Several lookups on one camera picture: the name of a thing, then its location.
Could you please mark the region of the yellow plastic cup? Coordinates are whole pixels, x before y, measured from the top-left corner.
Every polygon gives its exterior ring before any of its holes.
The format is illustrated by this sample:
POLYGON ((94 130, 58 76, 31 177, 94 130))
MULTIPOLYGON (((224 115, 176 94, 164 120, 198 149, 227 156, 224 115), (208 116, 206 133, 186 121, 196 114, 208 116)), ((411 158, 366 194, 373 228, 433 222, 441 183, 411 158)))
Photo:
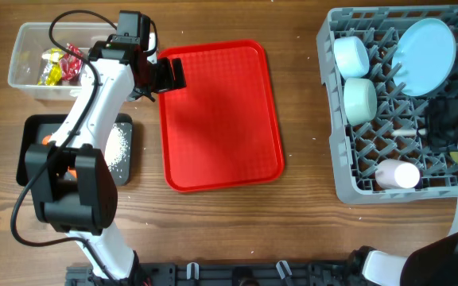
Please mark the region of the yellow plastic cup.
POLYGON ((450 151, 449 156, 452 158, 452 160, 458 164, 458 151, 450 151))

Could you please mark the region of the white plastic spoon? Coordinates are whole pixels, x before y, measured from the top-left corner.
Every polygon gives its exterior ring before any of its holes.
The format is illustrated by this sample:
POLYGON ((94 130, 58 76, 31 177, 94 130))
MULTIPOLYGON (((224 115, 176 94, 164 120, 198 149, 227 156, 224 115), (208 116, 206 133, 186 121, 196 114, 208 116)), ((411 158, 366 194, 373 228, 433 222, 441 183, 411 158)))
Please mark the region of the white plastic spoon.
POLYGON ((427 134, 426 129, 396 129, 391 133, 393 137, 424 137, 427 134))

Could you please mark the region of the light blue plate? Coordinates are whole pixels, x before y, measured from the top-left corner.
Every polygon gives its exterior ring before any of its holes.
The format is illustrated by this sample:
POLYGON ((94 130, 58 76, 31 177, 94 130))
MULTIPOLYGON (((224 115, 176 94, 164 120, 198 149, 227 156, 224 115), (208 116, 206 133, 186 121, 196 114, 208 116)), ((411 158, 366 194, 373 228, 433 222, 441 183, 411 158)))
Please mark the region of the light blue plate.
POLYGON ((425 18, 401 36, 392 58, 396 85, 402 93, 422 96, 437 89, 449 76, 456 59, 456 40, 441 20, 425 18))

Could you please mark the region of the pink plastic cup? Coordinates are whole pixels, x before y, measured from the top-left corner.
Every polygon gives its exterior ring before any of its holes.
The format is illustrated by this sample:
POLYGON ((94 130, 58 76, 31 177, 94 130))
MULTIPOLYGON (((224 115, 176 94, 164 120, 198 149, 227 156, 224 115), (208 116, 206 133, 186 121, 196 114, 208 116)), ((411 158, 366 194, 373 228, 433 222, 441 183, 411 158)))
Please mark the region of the pink plastic cup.
POLYGON ((387 159, 377 165, 375 179, 385 189, 414 188, 420 181, 419 169, 409 162, 387 159))

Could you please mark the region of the white rice pile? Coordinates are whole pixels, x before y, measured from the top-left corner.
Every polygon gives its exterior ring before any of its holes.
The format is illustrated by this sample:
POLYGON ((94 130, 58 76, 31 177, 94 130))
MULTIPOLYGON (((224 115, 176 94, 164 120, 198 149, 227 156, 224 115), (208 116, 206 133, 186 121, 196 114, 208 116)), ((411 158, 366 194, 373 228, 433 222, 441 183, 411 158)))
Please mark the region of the white rice pile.
POLYGON ((113 125, 104 151, 104 158, 116 184, 123 185, 130 174, 130 151, 133 126, 129 122, 113 125))

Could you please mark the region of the mint green bowl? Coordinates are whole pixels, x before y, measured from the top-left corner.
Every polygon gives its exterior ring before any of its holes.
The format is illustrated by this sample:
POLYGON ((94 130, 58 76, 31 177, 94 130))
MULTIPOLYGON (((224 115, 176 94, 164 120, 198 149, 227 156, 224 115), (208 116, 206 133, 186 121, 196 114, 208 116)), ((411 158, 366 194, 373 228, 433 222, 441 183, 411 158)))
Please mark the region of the mint green bowl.
POLYGON ((377 113, 374 84, 369 79, 347 79, 343 88, 343 105, 347 121, 351 126, 372 121, 377 113))

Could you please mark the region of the red snack wrapper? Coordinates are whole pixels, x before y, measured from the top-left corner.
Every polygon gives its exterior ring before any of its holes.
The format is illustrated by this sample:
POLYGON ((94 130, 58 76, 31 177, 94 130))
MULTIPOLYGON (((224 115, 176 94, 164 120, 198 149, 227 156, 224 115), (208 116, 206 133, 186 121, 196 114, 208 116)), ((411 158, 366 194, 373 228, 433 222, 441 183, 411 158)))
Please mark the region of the red snack wrapper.
POLYGON ((83 61, 79 58, 65 53, 58 62, 63 81, 72 81, 78 77, 83 67, 83 61))

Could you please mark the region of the yellow foil wrapper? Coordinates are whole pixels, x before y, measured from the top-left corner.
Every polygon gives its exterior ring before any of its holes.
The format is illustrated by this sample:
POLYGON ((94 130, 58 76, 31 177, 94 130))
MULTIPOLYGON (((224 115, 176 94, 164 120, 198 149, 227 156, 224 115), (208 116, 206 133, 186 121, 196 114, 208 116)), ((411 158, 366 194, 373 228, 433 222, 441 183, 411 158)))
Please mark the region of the yellow foil wrapper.
POLYGON ((64 52, 59 48, 45 50, 41 59, 45 62, 43 71, 38 79, 39 86, 55 86, 61 80, 61 68, 59 61, 64 56, 64 52))

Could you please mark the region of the light blue bowl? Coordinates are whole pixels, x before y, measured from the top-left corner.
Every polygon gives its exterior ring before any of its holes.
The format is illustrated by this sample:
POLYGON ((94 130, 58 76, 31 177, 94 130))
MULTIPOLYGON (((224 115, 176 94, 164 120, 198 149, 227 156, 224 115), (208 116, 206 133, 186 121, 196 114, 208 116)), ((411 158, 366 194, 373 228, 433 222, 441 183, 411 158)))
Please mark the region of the light blue bowl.
POLYGON ((369 56, 360 38, 351 36, 336 39, 333 52, 336 65, 344 79, 362 78, 369 72, 369 56))

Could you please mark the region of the orange carrot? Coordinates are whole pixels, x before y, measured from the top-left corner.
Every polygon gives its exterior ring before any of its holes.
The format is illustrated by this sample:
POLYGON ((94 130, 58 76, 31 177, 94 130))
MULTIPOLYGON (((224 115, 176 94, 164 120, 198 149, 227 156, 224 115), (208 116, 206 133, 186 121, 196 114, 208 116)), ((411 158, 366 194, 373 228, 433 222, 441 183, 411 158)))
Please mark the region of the orange carrot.
MULTIPOLYGON (((47 145, 50 141, 50 138, 51 138, 52 134, 49 134, 49 135, 46 135, 42 141, 41 141, 41 144, 42 145, 47 145)), ((74 168, 71 168, 70 166, 68 166, 68 170, 67 172, 64 174, 64 178, 66 180, 76 180, 77 179, 77 174, 76 174, 76 170, 74 168)))

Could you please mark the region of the white napkin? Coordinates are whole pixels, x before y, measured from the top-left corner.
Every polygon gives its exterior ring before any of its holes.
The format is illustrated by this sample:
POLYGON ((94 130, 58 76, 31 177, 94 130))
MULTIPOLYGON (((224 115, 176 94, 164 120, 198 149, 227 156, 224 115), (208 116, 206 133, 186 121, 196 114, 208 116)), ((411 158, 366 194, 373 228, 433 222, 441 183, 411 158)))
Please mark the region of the white napkin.
POLYGON ((69 92, 69 95, 74 97, 74 98, 77 98, 83 91, 83 86, 82 86, 82 83, 80 81, 72 83, 70 88, 71 88, 71 90, 69 92))

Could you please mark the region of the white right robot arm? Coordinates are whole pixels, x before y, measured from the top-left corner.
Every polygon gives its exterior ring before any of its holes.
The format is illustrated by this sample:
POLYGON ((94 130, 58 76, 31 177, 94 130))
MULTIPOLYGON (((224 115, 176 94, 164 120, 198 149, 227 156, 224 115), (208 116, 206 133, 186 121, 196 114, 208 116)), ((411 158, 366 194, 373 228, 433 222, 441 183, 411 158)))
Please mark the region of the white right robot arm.
MULTIPOLYGON (((458 97, 434 99, 427 113, 427 138, 456 144, 458 151, 458 97)), ((347 265, 373 285, 458 285, 458 197, 446 238, 399 257, 362 247, 347 265)))

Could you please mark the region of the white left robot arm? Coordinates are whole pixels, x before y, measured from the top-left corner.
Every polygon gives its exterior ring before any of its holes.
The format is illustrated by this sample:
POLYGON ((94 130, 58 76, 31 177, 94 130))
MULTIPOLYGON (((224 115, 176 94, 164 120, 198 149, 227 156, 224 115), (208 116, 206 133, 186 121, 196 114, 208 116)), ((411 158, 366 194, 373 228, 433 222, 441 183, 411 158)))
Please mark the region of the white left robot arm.
POLYGON ((47 144, 26 150, 28 182, 14 205, 10 230, 22 245, 36 246, 17 231, 18 211, 30 194, 37 219, 66 235, 42 247, 76 242, 91 262, 94 284, 149 285, 115 224, 118 192, 104 151, 124 102, 179 90, 186 82, 180 60, 159 58, 149 46, 158 35, 148 16, 122 10, 113 26, 114 34, 79 58, 91 72, 86 91, 47 144))

